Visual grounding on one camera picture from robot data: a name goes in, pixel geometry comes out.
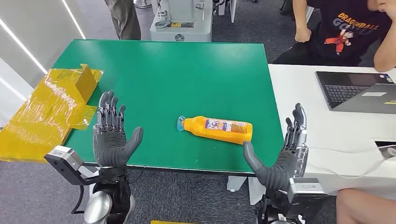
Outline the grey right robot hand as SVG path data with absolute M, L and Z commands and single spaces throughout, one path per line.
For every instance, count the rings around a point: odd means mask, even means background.
M 243 142 L 243 157 L 255 173 L 258 181 L 267 190 L 283 190 L 289 188 L 290 178 L 303 177 L 306 169 L 309 148 L 307 139 L 307 118 L 300 103 L 292 112 L 294 121 L 286 119 L 287 133 L 278 158 L 269 167 L 255 155 L 251 142 Z

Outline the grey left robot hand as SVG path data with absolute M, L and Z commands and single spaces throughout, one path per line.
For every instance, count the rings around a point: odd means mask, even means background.
M 101 167 L 123 167 L 143 139 L 143 128 L 136 127 L 127 140 L 126 106 L 117 107 L 113 90 L 105 91 L 98 102 L 97 122 L 93 126 L 93 153 Z

